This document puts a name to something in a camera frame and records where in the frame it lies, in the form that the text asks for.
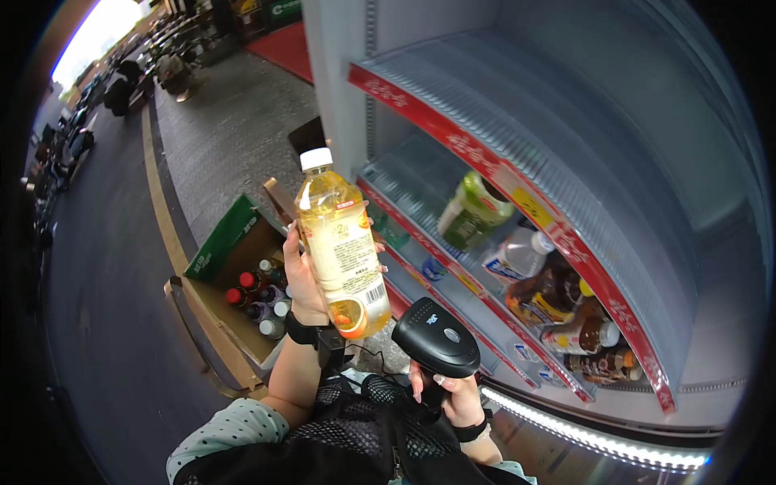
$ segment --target yellow price tag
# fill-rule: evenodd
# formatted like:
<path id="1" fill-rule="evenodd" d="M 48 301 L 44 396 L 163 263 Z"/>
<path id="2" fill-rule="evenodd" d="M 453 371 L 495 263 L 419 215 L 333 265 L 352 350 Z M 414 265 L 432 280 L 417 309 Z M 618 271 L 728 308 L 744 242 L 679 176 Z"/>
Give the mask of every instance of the yellow price tag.
<path id="1" fill-rule="evenodd" d="M 426 282 L 416 272 L 410 272 L 413 278 L 417 280 L 422 286 L 426 286 Z"/>
<path id="2" fill-rule="evenodd" d="M 472 280 L 470 280 L 466 275 L 461 273 L 461 274 L 456 275 L 456 276 L 458 276 L 458 279 L 461 280 L 461 283 L 466 285 L 466 288 L 472 290 L 472 293 L 474 293 L 475 295 L 479 295 L 480 294 L 480 289 L 477 288 L 477 285 L 475 285 L 474 282 L 472 282 Z"/>
<path id="3" fill-rule="evenodd" d="M 554 222 L 553 217 L 550 216 L 541 204 L 536 202 L 536 199 L 531 197 L 528 192 L 522 187 L 519 187 L 512 191 L 510 194 L 512 200 L 514 200 L 523 212 L 528 214 L 536 223 L 539 228 L 544 229 Z"/>

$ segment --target wristband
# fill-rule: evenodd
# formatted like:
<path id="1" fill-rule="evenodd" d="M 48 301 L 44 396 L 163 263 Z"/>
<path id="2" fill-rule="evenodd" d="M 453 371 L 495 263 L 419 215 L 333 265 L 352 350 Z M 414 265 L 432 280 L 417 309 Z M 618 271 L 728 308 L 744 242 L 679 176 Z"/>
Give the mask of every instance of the wristband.
<path id="1" fill-rule="evenodd" d="M 308 327 L 302 325 L 293 316 L 293 311 L 286 314 L 286 333 L 288 333 L 291 340 L 295 341 L 297 344 L 312 345 L 314 348 L 317 347 L 318 331 L 325 328 L 327 327 Z"/>
<path id="2" fill-rule="evenodd" d="M 487 427 L 487 417 L 484 417 L 483 422 L 479 424 L 467 426 L 465 428 L 453 428 L 452 430 L 456 433 L 456 438 L 460 443 L 468 443 L 478 439 Z"/>
<path id="3" fill-rule="evenodd" d="M 476 442 L 482 441 L 485 438 L 490 437 L 490 423 L 488 423 L 487 421 L 485 421 L 485 423 L 486 423 L 485 424 L 485 429 L 483 429 L 482 432 L 479 433 L 476 438 L 474 438 L 470 442 L 461 442 L 461 446 L 472 445 L 472 444 L 474 444 Z"/>

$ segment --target barcode scanner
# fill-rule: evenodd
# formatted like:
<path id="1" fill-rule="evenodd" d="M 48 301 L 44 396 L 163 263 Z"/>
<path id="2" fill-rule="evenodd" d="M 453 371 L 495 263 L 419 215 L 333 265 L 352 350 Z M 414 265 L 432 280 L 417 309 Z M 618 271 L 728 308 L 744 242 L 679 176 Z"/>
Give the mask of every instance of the barcode scanner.
<path id="1" fill-rule="evenodd" d="M 449 392 L 431 378 L 434 374 L 461 379 L 480 368 L 480 348 L 474 337 L 445 308 L 424 296 L 396 322 L 391 339 L 421 365 L 422 403 L 438 411 Z"/>

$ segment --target refrigerated display case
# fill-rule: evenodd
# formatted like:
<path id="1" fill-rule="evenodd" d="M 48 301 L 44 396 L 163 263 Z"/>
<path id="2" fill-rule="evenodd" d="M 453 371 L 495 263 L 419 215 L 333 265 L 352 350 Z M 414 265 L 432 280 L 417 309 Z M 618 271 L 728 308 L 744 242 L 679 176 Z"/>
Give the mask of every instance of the refrigerated display case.
<path id="1" fill-rule="evenodd" d="M 725 430 L 766 330 L 771 194 L 746 98 L 688 5 L 333 0 L 303 15 L 334 170 L 409 233 L 386 244 L 406 270 L 389 284 L 473 332 L 484 395 L 623 443 Z M 460 251 L 436 224 L 472 170 L 519 214 Z M 481 262 L 521 218 L 587 282 L 645 378 L 588 382 L 507 309 Z M 429 256 L 450 274 L 426 279 Z"/>

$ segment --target hand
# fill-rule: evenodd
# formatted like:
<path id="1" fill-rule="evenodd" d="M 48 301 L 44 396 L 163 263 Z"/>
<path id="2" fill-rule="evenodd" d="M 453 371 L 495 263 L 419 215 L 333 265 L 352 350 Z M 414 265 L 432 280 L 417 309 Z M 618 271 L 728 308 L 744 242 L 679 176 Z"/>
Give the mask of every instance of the hand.
<path id="1" fill-rule="evenodd" d="M 477 391 L 477 383 L 474 376 L 463 379 L 434 374 L 434 381 L 450 391 L 450 396 L 442 402 L 442 410 L 456 428 L 477 426 L 485 420 L 485 411 L 480 404 L 480 393 Z M 415 400 L 421 402 L 423 392 L 423 373 L 421 366 L 414 360 L 410 360 L 410 384 Z"/>
<path id="2" fill-rule="evenodd" d="M 369 218 L 369 225 L 374 224 L 372 218 Z M 302 325 L 320 325 L 329 324 L 329 315 L 327 305 L 318 289 L 318 282 L 313 276 L 310 256 L 305 253 L 299 254 L 299 231 L 297 230 L 297 221 L 289 225 L 289 233 L 286 242 L 283 243 L 283 258 L 286 268 L 286 279 L 289 282 L 289 288 L 293 299 L 291 302 L 291 311 L 294 317 Z M 377 252 L 385 251 L 385 246 L 375 243 Z M 388 268 L 381 265 L 380 272 L 387 272 Z"/>

